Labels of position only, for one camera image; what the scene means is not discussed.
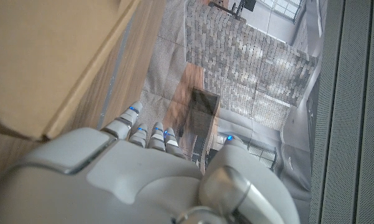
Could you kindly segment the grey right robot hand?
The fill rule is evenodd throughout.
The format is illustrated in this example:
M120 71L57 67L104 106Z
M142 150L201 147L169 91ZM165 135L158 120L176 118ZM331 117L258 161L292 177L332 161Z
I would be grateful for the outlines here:
M240 138L201 171L171 128L131 131L142 108L19 159L0 176L0 223L299 223L286 186Z

